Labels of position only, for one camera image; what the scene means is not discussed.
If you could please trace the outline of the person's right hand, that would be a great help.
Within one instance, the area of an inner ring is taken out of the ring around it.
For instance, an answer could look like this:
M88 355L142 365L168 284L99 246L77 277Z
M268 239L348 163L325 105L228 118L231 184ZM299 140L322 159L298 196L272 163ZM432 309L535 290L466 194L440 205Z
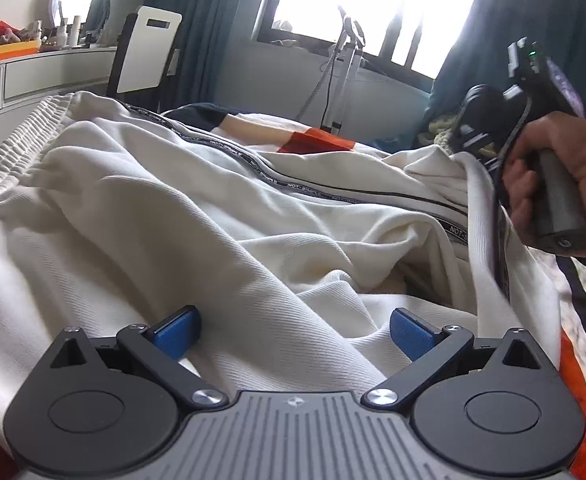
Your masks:
M534 206L534 196L541 188L550 197L572 190L573 203L586 219L586 118L552 112L527 124L514 143L502 182L511 223L525 245L543 247L536 240ZM567 253L586 258L586 244Z

